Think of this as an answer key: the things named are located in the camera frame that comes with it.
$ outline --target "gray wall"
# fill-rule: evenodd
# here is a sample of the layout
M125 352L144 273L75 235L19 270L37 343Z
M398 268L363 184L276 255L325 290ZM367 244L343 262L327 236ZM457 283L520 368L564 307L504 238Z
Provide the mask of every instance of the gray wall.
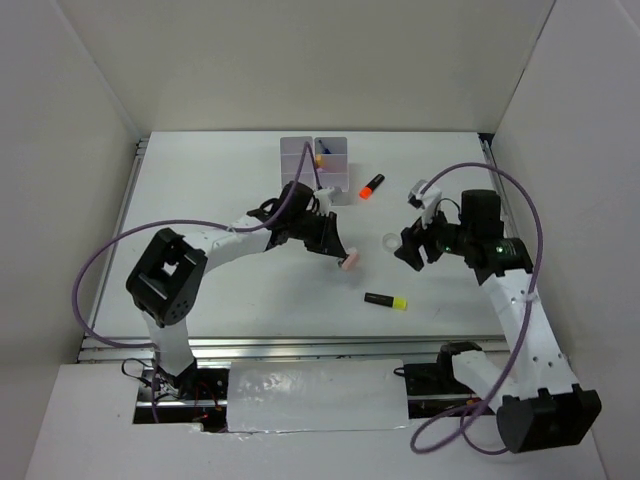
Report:
M633 0L558 0L493 147L541 211L540 290L583 387L602 399L595 437L615 480L640 467L639 23Z
M46 0L2 3L0 65L0 465L13 480L80 345L71 284L113 231L135 147Z
M145 131L495 131L553 0L60 3Z

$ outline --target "black marker with orange cap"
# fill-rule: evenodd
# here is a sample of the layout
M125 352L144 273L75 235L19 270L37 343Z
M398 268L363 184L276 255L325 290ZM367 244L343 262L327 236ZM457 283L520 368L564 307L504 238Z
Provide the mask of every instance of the black marker with orange cap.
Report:
M369 198L374 190L378 188L383 181L384 175L382 175L381 173L373 177L373 180L367 183L367 186L360 190L360 198L363 198L364 200Z

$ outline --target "pink object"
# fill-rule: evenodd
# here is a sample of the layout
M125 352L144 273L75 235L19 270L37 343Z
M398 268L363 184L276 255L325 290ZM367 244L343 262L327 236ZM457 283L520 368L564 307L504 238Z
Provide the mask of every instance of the pink object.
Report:
M349 256L345 258L344 261L340 264L340 268L344 271L351 270L360 259L360 254L355 248L350 248L349 250L347 250L347 253L349 254Z

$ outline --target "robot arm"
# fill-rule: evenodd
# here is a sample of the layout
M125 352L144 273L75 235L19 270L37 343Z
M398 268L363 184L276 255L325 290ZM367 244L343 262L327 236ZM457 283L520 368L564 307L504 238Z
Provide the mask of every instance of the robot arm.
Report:
M409 203L423 213L402 231L402 246L395 256L417 271L424 267L421 249L427 263L444 253L463 257L489 296L513 350L533 265L520 239L503 236L500 197L490 190L464 191L460 224L452 224L438 209L440 190L425 191L425 186L426 182L418 182L409 195ZM514 365L517 381L507 380L489 404L502 440L514 453L578 444L601 410L598 394L580 388L560 351L537 291L532 300L529 328ZM443 346L438 363L483 399L501 374L471 342Z
M273 214L286 201L286 209ZM236 258L270 250L290 238L307 250L336 257L343 269L357 260L345 251L330 210L335 188L314 192L304 184L286 185L279 198L264 202L229 226L178 235L170 228L156 233L127 279L127 290L143 312L157 346L159 373L174 388L190 391L197 363L189 346L186 316L193 308L204 275ZM260 228L270 221L266 228Z

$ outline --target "white plastic sheet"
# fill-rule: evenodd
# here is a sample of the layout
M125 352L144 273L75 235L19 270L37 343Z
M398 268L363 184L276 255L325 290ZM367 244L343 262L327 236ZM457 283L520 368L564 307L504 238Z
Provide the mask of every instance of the white plastic sheet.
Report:
M230 432L389 430L408 425L400 360L231 365Z

